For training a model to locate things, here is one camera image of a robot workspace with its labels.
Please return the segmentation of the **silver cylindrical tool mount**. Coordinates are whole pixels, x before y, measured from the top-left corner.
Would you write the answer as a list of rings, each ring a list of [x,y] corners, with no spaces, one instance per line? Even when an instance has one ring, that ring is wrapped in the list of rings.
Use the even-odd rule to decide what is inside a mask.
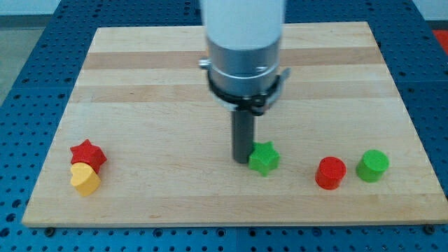
[[[207,70],[209,90],[229,111],[261,116],[280,98],[291,70],[279,70],[278,38],[260,48],[233,50],[206,40],[209,56],[199,61]]]

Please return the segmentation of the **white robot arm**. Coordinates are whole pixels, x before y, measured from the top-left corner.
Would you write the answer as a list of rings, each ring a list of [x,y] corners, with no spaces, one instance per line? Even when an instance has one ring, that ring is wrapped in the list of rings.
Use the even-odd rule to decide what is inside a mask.
[[[231,112],[232,157],[245,164],[253,152],[255,118],[281,96],[289,69],[278,71],[286,2],[209,0],[200,3],[213,97]]]

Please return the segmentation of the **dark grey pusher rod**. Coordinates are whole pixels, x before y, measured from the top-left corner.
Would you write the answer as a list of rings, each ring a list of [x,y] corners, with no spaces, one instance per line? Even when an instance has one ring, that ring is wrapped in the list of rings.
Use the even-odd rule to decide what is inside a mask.
[[[232,157],[246,164],[253,152],[255,119],[248,111],[233,111],[232,116]]]

